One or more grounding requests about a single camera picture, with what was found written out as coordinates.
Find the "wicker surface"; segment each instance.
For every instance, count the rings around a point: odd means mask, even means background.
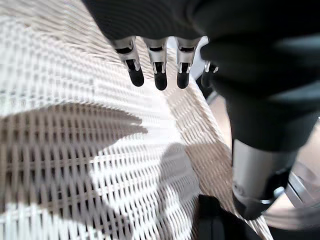
[[[196,239],[201,191],[235,212],[230,151],[172,50],[162,93],[137,40],[137,88],[81,2],[0,4],[0,238]]]

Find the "robotic arm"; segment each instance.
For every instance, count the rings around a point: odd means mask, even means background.
[[[184,89],[199,38],[208,36],[202,83],[226,99],[234,204],[245,219],[258,218],[286,189],[319,116],[319,1],[83,1],[137,87],[144,77],[135,36],[146,43],[159,90],[167,86],[167,37],[177,37]]]

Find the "silver metal cylinder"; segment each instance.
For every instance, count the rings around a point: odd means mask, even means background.
[[[234,141],[232,192],[242,217],[258,218],[285,191],[297,153],[264,151]]]

